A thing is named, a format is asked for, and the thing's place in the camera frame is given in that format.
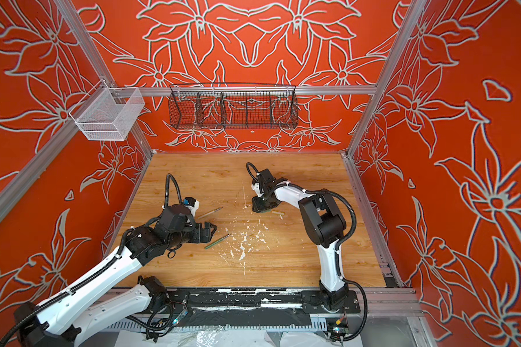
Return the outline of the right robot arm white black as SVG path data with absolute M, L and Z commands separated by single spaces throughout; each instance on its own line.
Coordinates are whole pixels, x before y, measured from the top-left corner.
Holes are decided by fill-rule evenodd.
M 341 309 L 349 294 L 340 244 L 347 222 L 335 201 L 336 195 L 327 189 L 308 190 L 285 178 L 277 179 L 268 169 L 249 174 L 255 192 L 253 212 L 272 211 L 283 202 L 300 211 L 305 232 L 318 250 L 321 305 L 330 312 Z

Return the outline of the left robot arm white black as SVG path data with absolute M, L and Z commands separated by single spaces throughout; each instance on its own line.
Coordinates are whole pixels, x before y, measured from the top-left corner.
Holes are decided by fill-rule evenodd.
M 176 204 L 145 224 L 129 228 L 120 245 L 73 284 L 39 304 L 24 303 L 15 325 L 0 341 L 16 336 L 22 346 L 79 346 L 104 328 L 141 312 L 173 310 L 166 287 L 154 276 L 105 302 L 99 299 L 126 277 L 163 255 L 174 257 L 183 244 L 208 244 L 217 226 L 195 221 L 196 206 Z

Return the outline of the dark green pen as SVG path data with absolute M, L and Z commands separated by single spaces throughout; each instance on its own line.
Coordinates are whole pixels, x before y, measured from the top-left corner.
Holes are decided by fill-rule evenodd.
M 204 247 L 204 250 L 209 250 L 211 249 L 212 247 L 215 247 L 217 246 L 218 244 L 222 243 L 224 240 L 228 239 L 229 237 L 231 237 L 232 234 L 227 234 L 227 235 L 224 235 L 223 237 L 220 237 L 219 239 L 217 239 L 216 241 L 213 241 L 211 242 L 210 244 L 208 244 L 207 246 Z

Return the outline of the beige pen near left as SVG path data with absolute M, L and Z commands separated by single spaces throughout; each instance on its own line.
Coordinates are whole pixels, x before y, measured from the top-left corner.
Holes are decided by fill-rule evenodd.
M 208 217 L 208 216 L 210 216 L 210 215 L 213 215 L 213 214 L 219 212 L 219 211 L 222 210 L 222 209 L 223 209 L 223 208 L 215 208 L 215 209 L 213 209 L 212 211 L 208 211 L 207 213 L 204 213 L 204 214 L 198 216 L 196 219 L 197 219 L 197 220 L 204 219 L 204 218 L 206 218 L 206 217 Z

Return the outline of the clear plastic bin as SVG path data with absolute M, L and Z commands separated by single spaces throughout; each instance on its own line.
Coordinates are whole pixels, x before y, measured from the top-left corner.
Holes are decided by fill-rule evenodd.
M 97 88 L 84 98 L 69 117 L 90 141 L 124 141 L 145 101 L 138 88 Z

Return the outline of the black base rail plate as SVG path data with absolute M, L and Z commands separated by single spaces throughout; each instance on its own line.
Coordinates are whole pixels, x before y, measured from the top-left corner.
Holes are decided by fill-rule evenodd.
M 169 298 L 191 309 L 205 311 L 291 309 L 307 314 L 360 314 L 355 292 L 336 308 L 324 303 L 314 288 L 179 288 L 169 289 Z

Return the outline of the aluminium frame rail back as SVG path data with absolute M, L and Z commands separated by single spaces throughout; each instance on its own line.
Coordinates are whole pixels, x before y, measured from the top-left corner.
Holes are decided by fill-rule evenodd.
M 190 93 L 233 93 L 233 92 L 295 92 L 298 96 L 310 95 L 374 95 L 376 92 L 375 85 L 324 85 L 324 86 L 260 86 L 260 85 L 244 85 L 237 87 L 199 87 L 199 86 L 172 86 L 168 88 L 141 87 L 136 88 L 143 97 L 168 97 L 172 92 L 190 92 Z

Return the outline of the aluminium frame rail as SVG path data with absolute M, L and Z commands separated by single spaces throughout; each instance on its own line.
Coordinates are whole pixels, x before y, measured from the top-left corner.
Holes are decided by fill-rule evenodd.
M 141 87 L 136 88 L 143 97 L 168 97 L 172 92 L 190 92 L 190 93 L 233 93 L 233 92 L 295 92 L 298 96 L 310 95 L 374 95 L 376 92 L 375 85 L 324 85 L 324 86 L 260 86 L 260 85 L 244 85 L 237 87 L 199 87 L 199 86 L 172 86 L 168 88 Z
M 0 193 L 0 223 L 78 132 L 74 121 L 68 121 L 4 188 Z
M 408 44 L 412 32 L 415 29 L 415 25 L 417 24 L 419 17 L 422 15 L 426 4 L 427 1 L 425 0 L 417 0 L 411 2 L 410 8 L 401 26 L 399 27 L 397 36 L 391 47 L 389 56 L 379 76 L 378 82 L 376 84 L 376 91 L 370 97 L 366 109 L 356 125 L 353 137 L 350 141 L 347 151 L 345 152 L 347 159 L 353 159 L 353 156 L 360 145 L 360 141 L 363 137 L 364 131 L 367 130 L 371 117 L 375 114 L 376 107 L 379 105 L 380 101 L 384 96 L 384 92 L 386 91 L 386 88 L 392 79 L 394 70 L 396 66 L 399 64 L 399 60 L 402 56 L 402 53 L 404 52 Z

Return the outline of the aluminium frame rail left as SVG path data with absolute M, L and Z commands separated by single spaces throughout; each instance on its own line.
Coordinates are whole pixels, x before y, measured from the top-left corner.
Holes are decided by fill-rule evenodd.
M 78 132 L 74 121 L 68 121 L 4 188 L 0 193 L 0 223 Z

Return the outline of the aluminium frame rail right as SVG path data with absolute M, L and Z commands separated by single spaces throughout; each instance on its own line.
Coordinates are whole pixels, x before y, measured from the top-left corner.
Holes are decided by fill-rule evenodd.
M 419 17 L 422 15 L 426 4 L 427 1 L 425 0 L 417 0 L 411 2 L 410 8 L 401 26 L 399 27 L 397 36 L 391 47 L 389 56 L 379 76 L 378 82 L 376 84 L 376 91 L 370 97 L 366 109 L 356 125 L 353 137 L 350 141 L 347 151 L 345 152 L 347 159 L 353 159 L 353 156 L 360 145 L 360 141 L 363 137 L 364 131 L 367 130 L 371 117 L 375 114 L 376 107 L 379 105 L 380 101 L 384 96 L 384 92 L 386 91 L 386 88 L 392 79 L 394 70 L 396 66 L 399 64 L 399 60 L 402 56 L 402 53 L 404 52 L 408 44 L 412 32 L 415 29 L 415 25 L 417 24 Z

